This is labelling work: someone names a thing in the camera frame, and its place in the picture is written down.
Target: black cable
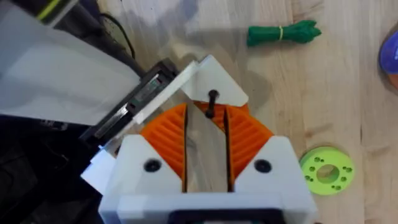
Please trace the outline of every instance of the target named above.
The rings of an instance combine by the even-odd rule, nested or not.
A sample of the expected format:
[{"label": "black cable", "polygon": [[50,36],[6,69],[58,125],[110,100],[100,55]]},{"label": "black cable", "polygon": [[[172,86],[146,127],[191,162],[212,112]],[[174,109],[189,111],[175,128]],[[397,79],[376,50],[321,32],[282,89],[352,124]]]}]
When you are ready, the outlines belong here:
[{"label": "black cable", "polygon": [[128,46],[130,48],[131,57],[135,58],[136,57],[136,52],[134,51],[134,48],[132,47],[129,38],[127,37],[126,31],[123,29],[123,26],[119,23],[119,21],[116,20],[113,16],[111,16],[111,15],[109,15],[107,13],[100,13],[99,16],[109,19],[110,21],[112,21],[114,24],[116,24],[119,27],[120,31],[123,33],[123,36],[124,36]]}]

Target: wood grain surface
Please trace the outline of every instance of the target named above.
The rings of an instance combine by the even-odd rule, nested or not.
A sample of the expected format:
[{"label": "wood grain surface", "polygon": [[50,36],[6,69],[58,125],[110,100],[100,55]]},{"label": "wood grain surface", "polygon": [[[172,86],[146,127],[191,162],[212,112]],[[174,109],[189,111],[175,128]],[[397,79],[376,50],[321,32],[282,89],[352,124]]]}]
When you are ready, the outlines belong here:
[{"label": "wood grain surface", "polygon": [[[314,195],[323,223],[398,220],[398,95],[377,55],[398,21],[396,0],[99,0],[117,17],[146,69],[213,54],[249,96],[251,113],[290,138],[297,155],[331,144],[354,160],[342,193]],[[323,34],[305,45],[248,49],[248,26],[315,19]]]}]

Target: green 3d printed ring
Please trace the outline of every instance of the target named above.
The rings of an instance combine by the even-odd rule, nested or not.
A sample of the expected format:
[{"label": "green 3d printed ring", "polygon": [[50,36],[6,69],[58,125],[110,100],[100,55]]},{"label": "green 3d printed ring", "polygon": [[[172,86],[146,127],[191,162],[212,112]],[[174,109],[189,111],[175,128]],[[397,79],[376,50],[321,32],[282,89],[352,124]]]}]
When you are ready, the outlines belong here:
[{"label": "green 3d printed ring", "polygon": [[[305,180],[311,192],[318,195],[333,195],[349,186],[354,179],[352,160],[334,147],[322,146],[312,149],[300,160]],[[330,167],[325,174],[320,170]]]}]

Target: green bundled cord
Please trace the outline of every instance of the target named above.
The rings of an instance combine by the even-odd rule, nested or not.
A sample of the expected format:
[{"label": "green bundled cord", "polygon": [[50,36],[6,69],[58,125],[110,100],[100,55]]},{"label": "green bundled cord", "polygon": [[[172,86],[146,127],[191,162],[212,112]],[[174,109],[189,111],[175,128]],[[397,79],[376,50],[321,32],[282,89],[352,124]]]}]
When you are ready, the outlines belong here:
[{"label": "green bundled cord", "polygon": [[311,20],[300,21],[287,27],[259,27],[251,26],[248,30],[248,47],[257,46],[264,42],[291,40],[300,44],[312,41],[321,31],[315,27],[317,22]]}]

